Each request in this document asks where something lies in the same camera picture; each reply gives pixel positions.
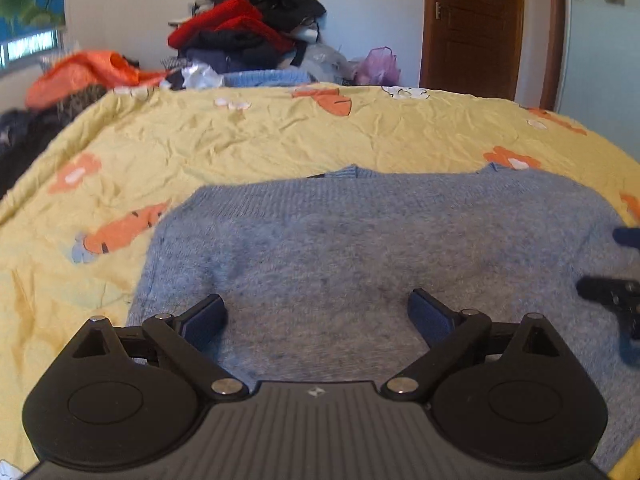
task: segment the wooden door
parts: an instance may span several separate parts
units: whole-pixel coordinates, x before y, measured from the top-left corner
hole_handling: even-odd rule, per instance
[[[421,86],[513,99],[524,0],[426,0]]]

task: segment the purple plastic bag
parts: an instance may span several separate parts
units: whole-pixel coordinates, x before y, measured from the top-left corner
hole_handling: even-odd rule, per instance
[[[356,85],[396,86],[400,81],[398,56],[388,46],[374,48],[356,68]]]

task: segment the yellow bed sheet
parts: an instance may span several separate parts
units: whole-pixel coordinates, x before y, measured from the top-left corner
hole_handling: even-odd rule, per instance
[[[158,213],[204,184],[499,162],[570,177],[638,221],[640,165],[573,121],[446,92],[313,88],[112,92],[2,200],[0,458],[34,464],[26,395],[89,316],[124,323]]]

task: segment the orange cloth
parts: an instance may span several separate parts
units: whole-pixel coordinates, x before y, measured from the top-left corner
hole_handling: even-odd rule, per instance
[[[65,57],[39,78],[27,92],[27,108],[48,108],[89,85],[158,86],[167,72],[143,72],[118,53],[108,50],[79,52]]]

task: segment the knit sweater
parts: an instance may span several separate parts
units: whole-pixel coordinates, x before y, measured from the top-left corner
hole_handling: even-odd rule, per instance
[[[380,384],[428,350],[406,314],[414,288],[494,321],[541,312],[608,403],[595,459],[613,465],[640,427],[640,376],[615,316],[575,291],[584,274],[640,276],[610,205],[535,170],[339,174],[198,190],[158,225],[129,323],[215,292],[229,324],[214,357],[249,386]]]

